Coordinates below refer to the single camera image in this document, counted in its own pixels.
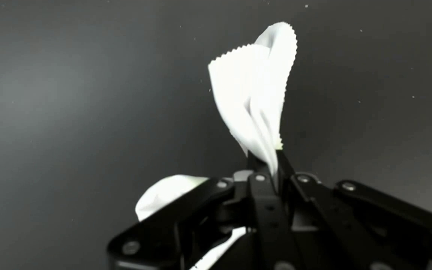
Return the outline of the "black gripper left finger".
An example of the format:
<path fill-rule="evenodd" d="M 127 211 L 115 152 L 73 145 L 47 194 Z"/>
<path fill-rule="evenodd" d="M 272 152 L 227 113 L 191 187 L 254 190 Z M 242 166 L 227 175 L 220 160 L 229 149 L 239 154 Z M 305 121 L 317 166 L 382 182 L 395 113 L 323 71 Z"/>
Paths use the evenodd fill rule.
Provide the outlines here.
<path fill-rule="evenodd" d="M 296 270 L 292 215 L 283 200 L 289 158 L 272 173 L 250 160 L 244 181 L 211 176 L 110 239 L 110 270 L 191 270 L 223 242 L 209 270 Z"/>

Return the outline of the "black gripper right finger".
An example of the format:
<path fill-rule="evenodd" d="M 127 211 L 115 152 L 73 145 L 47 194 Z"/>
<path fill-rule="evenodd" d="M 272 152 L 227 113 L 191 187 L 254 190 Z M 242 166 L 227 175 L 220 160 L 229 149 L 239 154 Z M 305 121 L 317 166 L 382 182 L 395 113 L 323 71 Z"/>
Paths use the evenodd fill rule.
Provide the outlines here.
<path fill-rule="evenodd" d="M 328 187 L 278 149 L 281 184 L 299 194 L 340 253 L 340 270 L 432 270 L 432 211 L 356 179 Z"/>

